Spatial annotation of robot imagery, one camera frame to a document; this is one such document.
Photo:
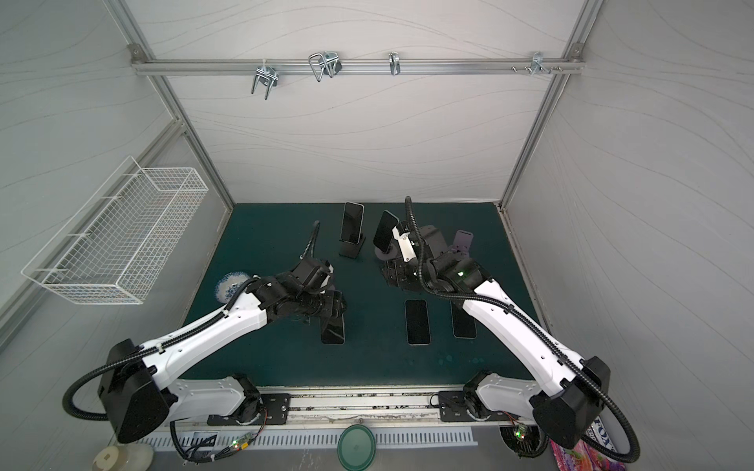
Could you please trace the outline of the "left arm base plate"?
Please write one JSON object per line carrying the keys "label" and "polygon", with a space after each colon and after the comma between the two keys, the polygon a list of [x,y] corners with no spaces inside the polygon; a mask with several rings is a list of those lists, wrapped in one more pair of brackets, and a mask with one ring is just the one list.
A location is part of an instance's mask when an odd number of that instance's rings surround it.
{"label": "left arm base plate", "polygon": [[208,426],[285,425],[290,411],[289,394],[258,394],[247,398],[230,415],[210,415]]}

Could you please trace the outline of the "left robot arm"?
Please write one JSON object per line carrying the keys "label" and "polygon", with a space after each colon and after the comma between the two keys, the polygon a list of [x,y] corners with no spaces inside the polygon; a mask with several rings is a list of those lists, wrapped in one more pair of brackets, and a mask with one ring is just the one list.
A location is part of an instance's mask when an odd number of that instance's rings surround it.
{"label": "left robot arm", "polygon": [[131,340],[114,345],[105,365],[66,390],[64,411],[109,423],[122,444],[195,417],[253,422],[263,402],[247,376],[205,381],[182,376],[225,345],[287,317],[316,318],[322,343],[344,343],[347,304],[334,287],[333,266],[314,254],[318,234],[314,226],[293,270],[242,282],[221,307],[170,334],[141,345]]}

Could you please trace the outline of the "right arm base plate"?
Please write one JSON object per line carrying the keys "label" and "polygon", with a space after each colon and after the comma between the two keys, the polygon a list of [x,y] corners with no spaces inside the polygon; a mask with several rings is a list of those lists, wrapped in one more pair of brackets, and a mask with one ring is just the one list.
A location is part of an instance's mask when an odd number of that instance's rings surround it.
{"label": "right arm base plate", "polygon": [[429,405],[437,408],[442,422],[507,422],[518,423],[516,414],[491,411],[470,392],[440,391],[434,394]]}

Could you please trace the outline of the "cracked phone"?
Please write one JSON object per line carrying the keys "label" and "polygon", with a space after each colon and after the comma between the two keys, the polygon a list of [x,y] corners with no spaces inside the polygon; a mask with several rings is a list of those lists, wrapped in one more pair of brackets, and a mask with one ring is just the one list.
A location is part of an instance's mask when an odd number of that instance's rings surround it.
{"label": "cracked phone", "polygon": [[406,314],[406,337],[410,345],[429,345],[431,331],[428,307],[423,299],[407,300],[404,304]]}

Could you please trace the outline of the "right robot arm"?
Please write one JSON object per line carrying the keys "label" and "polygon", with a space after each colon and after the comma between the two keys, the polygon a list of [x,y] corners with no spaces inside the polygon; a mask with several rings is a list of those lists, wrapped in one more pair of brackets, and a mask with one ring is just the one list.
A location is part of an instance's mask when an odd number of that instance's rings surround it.
{"label": "right robot arm", "polygon": [[532,420],[539,438],[531,457],[548,442],[564,449],[584,443],[613,461],[638,461],[637,434],[609,395],[609,366],[597,356],[583,358],[520,309],[470,256],[468,235],[449,245],[438,228],[418,224],[411,200],[404,209],[404,220],[385,211],[374,237],[386,282],[448,300],[490,331],[532,377],[477,374],[463,390],[469,417],[484,421],[506,412]]}

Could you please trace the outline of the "green-edged phone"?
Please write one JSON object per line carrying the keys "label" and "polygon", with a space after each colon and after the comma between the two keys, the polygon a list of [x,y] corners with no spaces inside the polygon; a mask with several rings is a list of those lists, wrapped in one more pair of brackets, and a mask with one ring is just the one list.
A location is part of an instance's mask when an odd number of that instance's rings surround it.
{"label": "green-edged phone", "polygon": [[346,341],[344,317],[321,318],[320,339],[324,345],[343,345]]}
{"label": "green-edged phone", "polygon": [[475,319],[471,317],[459,304],[451,304],[453,333],[456,339],[473,340],[477,337]]}

